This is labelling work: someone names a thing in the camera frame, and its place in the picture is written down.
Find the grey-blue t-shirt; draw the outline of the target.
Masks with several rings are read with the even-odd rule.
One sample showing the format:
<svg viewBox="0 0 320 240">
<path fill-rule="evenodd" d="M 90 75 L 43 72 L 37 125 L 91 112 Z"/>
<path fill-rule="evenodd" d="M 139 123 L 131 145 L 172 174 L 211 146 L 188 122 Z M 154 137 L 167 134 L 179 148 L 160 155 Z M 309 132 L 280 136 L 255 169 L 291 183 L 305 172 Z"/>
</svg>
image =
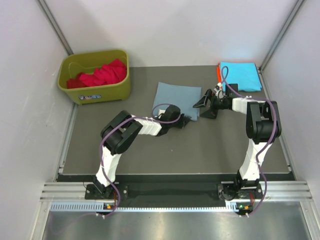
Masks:
<svg viewBox="0 0 320 240">
<path fill-rule="evenodd" d="M 152 109 L 154 114 L 159 110 L 165 110 L 169 105 L 180 108 L 182 114 L 197 121 L 200 116 L 200 109 L 193 108 L 202 96 L 202 88 L 197 86 L 172 85 L 163 82 L 158 83 Z"/>
</svg>

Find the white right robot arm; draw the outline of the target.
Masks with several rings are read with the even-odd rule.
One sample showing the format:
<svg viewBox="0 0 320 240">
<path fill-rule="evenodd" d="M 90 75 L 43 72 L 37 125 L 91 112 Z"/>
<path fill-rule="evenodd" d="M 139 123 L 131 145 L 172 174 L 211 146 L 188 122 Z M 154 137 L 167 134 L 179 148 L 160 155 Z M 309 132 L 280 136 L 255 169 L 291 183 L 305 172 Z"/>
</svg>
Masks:
<svg viewBox="0 0 320 240">
<path fill-rule="evenodd" d="M 227 84 L 225 90 L 222 90 L 222 84 L 218 83 L 214 89 L 208 89 L 193 107 L 205 108 L 208 102 L 209 108 L 200 114 L 202 118 L 216 119 L 219 110 L 231 110 L 246 115 L 248 148 L 244 162 L 235 176 L 233 186 L 226 186 L 220 192 L 222 197 L 232 194 L 234 197 L 245 198 L 258 191 L 265 155 L 282 133 L 278 103 L 263 98 L 241 96 L 236 83 Z"/>
</svg>

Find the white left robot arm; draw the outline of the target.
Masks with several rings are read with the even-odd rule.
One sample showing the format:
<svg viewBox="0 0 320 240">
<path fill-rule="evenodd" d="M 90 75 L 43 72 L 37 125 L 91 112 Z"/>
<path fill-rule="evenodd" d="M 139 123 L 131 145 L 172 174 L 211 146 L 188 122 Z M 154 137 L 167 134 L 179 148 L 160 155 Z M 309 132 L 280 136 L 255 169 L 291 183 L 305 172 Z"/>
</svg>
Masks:
<svg viewBox="0 0 320 240">
<path fill-rule="evenodd" d="M 171 128 L 183 129 L 191 119 L 173 104 L 169 104 L 165 110 L 159 110 L 158 115 L 152 117 L 140 117 L 126 110 L 121 111 L 100 133 L 100 165 L 93 180 L 97 195 L 106 199 L 113 191 L 117 191 L 115 180 L 120 158 L 137 136 L 160 137 Z"/>
</svg>

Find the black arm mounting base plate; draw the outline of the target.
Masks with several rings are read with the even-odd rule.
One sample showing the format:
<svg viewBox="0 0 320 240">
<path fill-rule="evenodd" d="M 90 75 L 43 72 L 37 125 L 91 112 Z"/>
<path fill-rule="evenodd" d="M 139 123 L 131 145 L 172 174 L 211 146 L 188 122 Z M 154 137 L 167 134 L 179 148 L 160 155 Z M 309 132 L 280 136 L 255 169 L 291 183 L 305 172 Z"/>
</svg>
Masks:
<svg viewBox="0 0 320 240">
<path fill-rule="evenodd" d="M 237 189 L 233 182 L 116 182 L 103 187 L 97 181 L 88 184 L 85 190 L 86 200 L 122 201 L 140 196 L 196 196 L 214 200 L 259 199 L 262 187 Z"/>
</svg>

